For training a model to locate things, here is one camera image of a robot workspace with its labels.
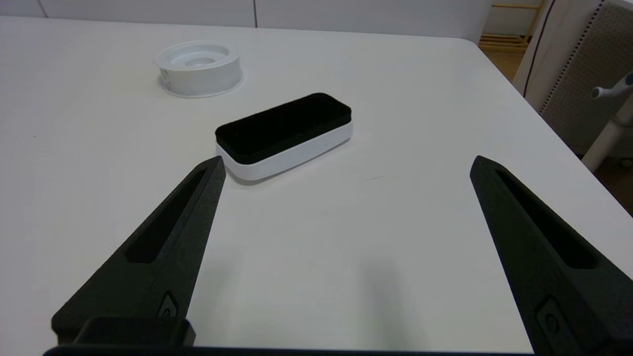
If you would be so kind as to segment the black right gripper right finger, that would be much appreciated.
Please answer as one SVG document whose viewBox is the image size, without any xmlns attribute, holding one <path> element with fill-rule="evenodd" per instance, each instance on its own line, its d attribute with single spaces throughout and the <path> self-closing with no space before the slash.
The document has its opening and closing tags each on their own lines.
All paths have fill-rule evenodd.
<svg viewBox="0 0 633 356">
<path fill-rule="evenodd" d="M 470 180 L 534 353 L 630 356 L 632 279 L 501 164 Z"/>
</svg>

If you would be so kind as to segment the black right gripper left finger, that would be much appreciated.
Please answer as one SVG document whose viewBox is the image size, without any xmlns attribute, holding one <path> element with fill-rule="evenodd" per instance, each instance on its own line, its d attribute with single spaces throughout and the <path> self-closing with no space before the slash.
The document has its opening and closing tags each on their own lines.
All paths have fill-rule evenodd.
<svg viewBox="0 0 633 356">
<path fill-rule="evenodd" d="M 193 345 L 186 317 L 225 178 L 219 156 L 185 176 L 54 314 L 59 346 Z"/>
</svg>

